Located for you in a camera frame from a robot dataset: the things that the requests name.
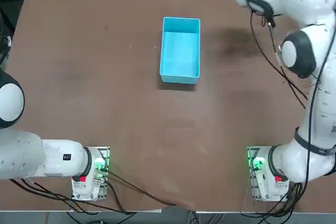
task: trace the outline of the black wire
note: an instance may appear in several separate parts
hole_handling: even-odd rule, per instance
[[[117,192],[115,191],[114,186],[113,186],[110,182],[108,182],[108,181],[106,181],[106,184],[108,185],[108,187],[110,187],[111,191],[113,192],[115,201],[117,202],[117,205],[118,205],[120,211],[122,211],[122,213],[125,214],[125,215],[131,215],[131,214],[133,214],[133,213],[129,213],[129,212],[127,212],[127,211],[121,206],[120,200],[119,200],[119,198],[118,198],[118,195],[117,195]]]
[[[3,19],[2,19],[2,14],[0,12],[0,20],[1,20],[1,36],[0,36],[0,45],[4,39],[4,22],[3,22]]]
[[[272,66],[272,68],[278,72],[279,75],[281,75],[285,80],[287,80],[297,91],[299,91],[299,93],[307,100],[307,96],[291,81],[287,78],[287,76],[285,76],[283,73],[280,72],[279,69],[277,69],[276,66],[274,66],[274,64],[268,59],[268,57],[266,56],[266,54],[264,53],[264,51],[262,50],[258,40],[257,40],[257,37],[256,37],[256,34],[254,32],[254,29],[253,29],[253,24],[252,24],[252,16],[253,16],[253,13],[254,12],[251,12],[251,16],[250,16],[250,27],[251,27],[251,32],[252,32],[252,36],[253,36],[253,39],[259,49],[259,51],[261,52],[262,56],[266,59],[266,61]]]
[[[73,221],[75,221],[77,224],[82,224],[80,223],[78,220],[76,220],[73,216],[71,216],[71,214],[69,214],[68,212],[65,212]]]
[[[26,187],[24,187],[23,185],[21,185],[19,182],[13,180],[13,179],[10,179],[10,181],[12,183],[14,183],[16,186],[20,187],[21,189],[23,189],[24,191],[27,191],[31,194],[34,194],[34,195],[38,195],[38,196],[41,196],[41,197],[44,197],[44,198],[48,198],[48,199],[53,199],[53,200],[60,200],[60,201],[64,201],[64,199],[59,199],[59,198],[56,198],[56,197],[51,197],[51,196],[48,196],[48,195],[44,195],[44,194],[41,194],[41,193],[37,193],[33,190],[30,190]],[[114,212],[120,212],[122,213],[120,210],[117,210],[117,209],[113,209],[113,208],[110,208],[110,207],[105,207],[105,206],[100,206],[100,205],[97,205],[97,204],[94,204],[94,203],[91,203],[91,202],[88,202],[88,201],[82,201],[82,200],[76,200],[76,199],[71,199],[70,201],[72,202],[78,202],[78,203],[82,203],[82,204],[86,204],[86,205],[90,205],[90,206],[94,206],[94,207],[99,207],[99,208],[102,208],[102,209],[106,209],[106,210],[110,210],[110,211],[114,211]]]
[[[164,200],[161,200],[159,198],[156,198],[155,196],[151,195],[150,193],[147,193],[145,190],[142,190],[140,189],[139,187],[131,184],[130,182],[128,182],[127,180],[123,179],[122,177],[118,176],[117,174],[113,173],[113,172],[110,172],[109,170],[107,169],[101,169],[102,172],[108,172],[109,174],[113,175],[114,177],[116,177],[117,179],[123,181],[124,183],[128,184],[129,186],[133,187],[133,189],[137,190],[138,192],[140,193],[143,193],[145,195],[147,195],[148,197],[156,200],[157,202],[160,202],[162,204],[165,204],[167,206],[176,206],[175,204],[173,203],[170,203],[170,202],[167,202],[167,201],[164,201]]]
[[[197,223],[200,224],[200,223],[199,223],[200,221],[199,221],[199,219],[197,218],[195,212],[194,212],[194,211],[191,211],[191,213],[192,213],[192,215],[195,217],[194,219],[197,220]]]
[[[43,187],[42,185],[40,185],[39,183],[36,183],[36,182],[34,182],[34,184],[35,185],[37,185],[37,186],[39,186],[40,188],[42,188],[43,190],[41,190],[41,189],[38,189],[38,188],[36,188],[36,187],[34,187],[34,186],[31,186],[29,183],[27,183],[27,181],[25,181],[24,179],[21,179],[21,181],[28,187],[28,188],[30,188],[30,189],[32,189],[32,190],[35,190],[35,191],[39,191],[39,192],[42,192],[42,193],[46,193],[46,194],[49,194],[49,195],[53,195],[53,196],[55,196],[56,198],[58,198],[58,199],[60,199],[60,197],[62,197],[63,199],[63,202],[65,203],[65,204],[67,204],[71,209],[73,209],[75,212],[79,212],[79,213],[84,213],[84,214],[88,214],[88,215],[96,215],[96,214],[98,214],[97,212],[96,213],[92,213],[92,212],[87,212],[87,211],[85,211],[84,209],[82,209],[81,207],[80,207],[80,205],[77,203],[77,202],[73,202],[74,204],[76,204],[76,206],[82,211],[78,211],[75,207],[73,207],[71,204],[69,204],[69,203],[67,203],[67,200],[68,201],[72,201],[72,199],[70,199],[70,198],[68,198],[68,197],[66,197],[66,196],[64,196],[64,195],[61,195],[61,194],[55,194],[55,193],[53,193],[52,191],[50,191],[50,190],[48,190],[48,189],[46,189],[45,187]]]
[[[123,222],[127,221],[128,219],[132,218],[134,215],[136,215],[137,213],[133,213],[132,215],[126,217],[125,219],[123,219],[122,221],[119,221],[117,224],[122,224]]]
[[[295,191],[294,200],[291,202],[291,204],[289,205],[289,207],[286,208],[288,202],[290,201],[291,195],[292,195],[292,193],[294,191]],[[262,218],[262,220],[259,223],[261,223],[263,221],[266,222],[266,223],[269,223],[266,220],[269,217],[277,217],[277,218],[279,218],[279,217],[283,217],[283,216],[287,215],[288,213],[290,213],[290,215],[291,215],[292,212],[294,211],[295,204],[296,204],[298,196],[301,194],[301,192],[302,192],[302,183],[295,183],[294,187],[293,187],[293,190],[290,192],[287,201],[285,202],[285,204],[283,205],[283,207],[281,209],[277,210],[276,212],[272,212],[272,211],[282,202],[282,200],[286,197],[286,195],[288,194],[288,192],[266,213],[255,212],[255,214],[257,214],[258,216],[249,216],[249,215],[245,215],[245,214],[241,214],[241,215],[243,215],[245,217],[248,217],[248,218]]]
[[[223,220],[223,218],[224,218],[224,214],[222,214],[222,216],[218,219],[218,221],[216,222],[216,223],[214,223],[214,224],[219,224],[222,220]]]
[[[271,29],[271,26],[268,26],[268,30],[269,30],[269,35],[271,37],[271,41],[272,41],[272,46],[273,46],[273,50],[274,50],[274,53],[276,54],[277,53],[277,49],[275,48],[275,43],[274,43],[274,38],[273,38],[273,33],[272,33],[272,29]],[[282,66],[280,66],[280,69],[281,69],[281,72],[283,73],[284,76],[286,76],[286,73],[283,69]],[[288,85],[290,87],[290,89],[292,90],[293,94],[295,95],[296,99],[299,101],[299,103],[302,105],[302,107],[304,107],[304,109],[306,109],[306,106],[303,104],[303,102],[301,101],[301,99],[298,97],[298,95],[296,94],[293,86],[290,84],[290,82],[288,82]]]
[[[299,186],[297,187],[297,190],[296,190],[296,193],[295,193],[295,199],[298,197],[298,195],[301,193],[301,190],[302,190],[302,183],[298,183],[299,184]],[[292,216],[292,214],[293,214],[293,211],[294,211],[294,206],[290,209],[290,213],[289,213],[289,215],[287,216],[287,218],[283,221],[283,222],[281,222],[281,223],[279,223],[279,224],[284,224],[284,223],[286,223],[288,220],[289,220],[289,218]],[[264,222],[266,222],[266,223],[269,223],[266,219],[267,218],[269,218],[269,217],[271,217],[271,216],[267,216],[267,217],[262,217],[263,219],[260,221],[260,222],[258,222],[257,224],[261,224],[263,221]]]

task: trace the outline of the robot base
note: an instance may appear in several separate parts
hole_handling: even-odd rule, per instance
[[[248,165],[254,200],[279,201],[288,191],[289,180],[282,182],[269,169],[268,153],[271,146],[247,147]]]
[[[103,200],[106,199],[107,185],[105,181],[108,174],[100,171],[109,166],[110,147],[87,146],[91,153],[92,162],[89,174],[80,177],[79,181],[71,178],[72,198],[76,200]]]

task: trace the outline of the blue plastic container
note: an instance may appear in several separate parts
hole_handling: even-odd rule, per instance
[[[163,19],[160,75],[163,82],[195,84],[200,75],[200,20]]]

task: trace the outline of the brown table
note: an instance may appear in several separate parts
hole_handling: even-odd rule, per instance
[[[159,76],[164,16],[201,20],[195,88]],[[274,62],[268,30],[256,33]],[[276,41],[295,26],[277,19]],[[248,145],[289,142],[303,109],[259,53],[235,0],[25,0],[8,72],[23,86],[17,127],[42,138],[111,147],[111,169],[195,210],[240,211]],[[308,92],[309,84],[298,81]],[[68,178],[39,179],[70,193]],[[334,176],[309,183],[296,211],[336,212]],[[163,205],[115,183],[127,209]],[[2,210],[66,210],[1,181]],[[106,206],[116,207],[109,195]],[[265,210],[269,204],[257,204]],[[251,194],[244,206],[253,211]]]

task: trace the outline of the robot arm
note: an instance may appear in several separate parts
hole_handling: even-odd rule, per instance
[[[71,140],[41,140],[10,128],[24,107],[21,86],[0,68],[0,179],[71,176],[73,197],[97,200],[104,183],[97,167],[106,168],[100,151]]]
[[[316,83],[322,63],[333,43],[335,29],[335,0],[237,0],[265,16],[275,27],[274,15],[293,18],[301,29],[289,34],[281,44],[281,61],[300,78],[311,78],[311,94],[318,86],[311,124],[311,146],[308,180],[334,170],[336,146],[336,58],[332,46],[320,83]],[[301,125],[294,138],[282,146],[263,146],[254,164],[260,197],[265,201],[278,201],[288,190],[289,181],[306,180],[309,111],[308,101]]]

